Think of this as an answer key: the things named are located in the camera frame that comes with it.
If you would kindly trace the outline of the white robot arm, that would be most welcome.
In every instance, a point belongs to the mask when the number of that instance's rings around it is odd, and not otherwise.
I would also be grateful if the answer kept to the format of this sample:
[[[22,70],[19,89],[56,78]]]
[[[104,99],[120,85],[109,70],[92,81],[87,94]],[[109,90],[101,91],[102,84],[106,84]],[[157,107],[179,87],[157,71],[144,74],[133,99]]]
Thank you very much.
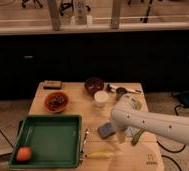
[[[135,110],[131,100],[125,94],[111,109],[110,119],[116,131],[135,127],[189,145],[189,117]]]

